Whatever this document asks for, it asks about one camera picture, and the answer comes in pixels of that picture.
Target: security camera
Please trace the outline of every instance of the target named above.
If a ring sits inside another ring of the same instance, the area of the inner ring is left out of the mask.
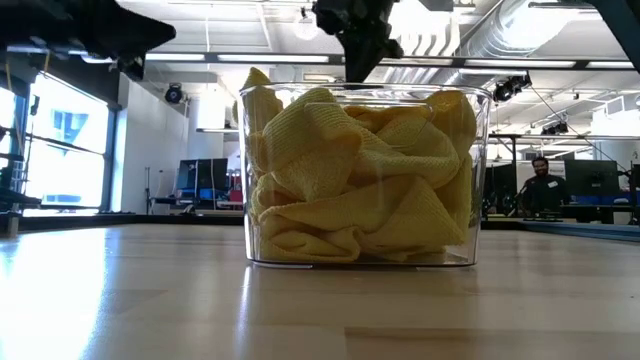
[[[183,97],[182,84],[180,83],[170,84],[169,90],[164,94],[164,99],[167,100],[169,104],[180,104]]]

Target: blue object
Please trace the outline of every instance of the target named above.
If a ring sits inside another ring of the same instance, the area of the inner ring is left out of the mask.
[[[195,192],[193,188],[180,189],[182,190],[182,197],[186,197],[185,195],[190,195],[193,197],[193,193]],[[213,189],[200,189],[199,197],[200,200],[213,200]],[[220,200],[221,198],[225,198],[227,196],[226,191],[216,190],[216,200]]]
[[[636,197],[638,203],[640,203],[640,194],[636,194]],[[614,205],[613,202],[617,199],[627,199],[631,203],[630,193],[621,193],[616,196],[576,196],[575,198],[580,205]]]

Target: transparent bin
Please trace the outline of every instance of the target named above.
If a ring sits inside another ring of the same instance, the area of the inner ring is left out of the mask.
[[[288,83],[240,96],[250,260],[476,263],[487,91]]]

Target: window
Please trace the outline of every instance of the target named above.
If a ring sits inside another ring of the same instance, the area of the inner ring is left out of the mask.
[[[39,75],[31,92],[40,102],[26,127],[26,195],[42,205],[100,207],[107,105],[50,76]]]
[[[0,88],[0,126],[5,129],[13,127],[13,119],[16,109],[16,96],[4,88]],[[8,154],[11,151],[11,136],[7,133],[0,134],[0,153]],[[0,158],[0,168],[6,167],[8,160]]]

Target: white wall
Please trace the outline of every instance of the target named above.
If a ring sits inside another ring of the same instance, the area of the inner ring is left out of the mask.
[[[240,162],[240,142],[239,141],[227,141],[224,143],[223,157],[229,159],[227,169],[240,170],[242,168]]]
[[[219,159],[223,157],[224,152],[224,134],[223,133],[200,133],[196,132],[198,124],[206,123],[207,119],[201,109],[201,102],[205,99],[194,98],[189,104],[189,135],[188,135],[188,159]],[[224,108],[221,114],[223,117],[222,127],[224,127]]]
[[[127,77],[120,77],[111,207],[145,213],[145,167],[151,195],[173,190],[176,169],[187,158],[189,121]]]
[[[598,135],[639,136],[640,112],[633,110],[607,116],[604,110],[600,110],[593,113],[591,126],[593,132]],[[599,149],[599,151],[593,151],[593,158],[596,160],[610,160],[611,158],[625,169],[629,169],[631,163],[640,163],[638,159],[640,157],[639,141],[607,140],[596,141],[595,145]],[[618,180],[621,187],[629,186],[629,181],[626,177],[621,176]]]

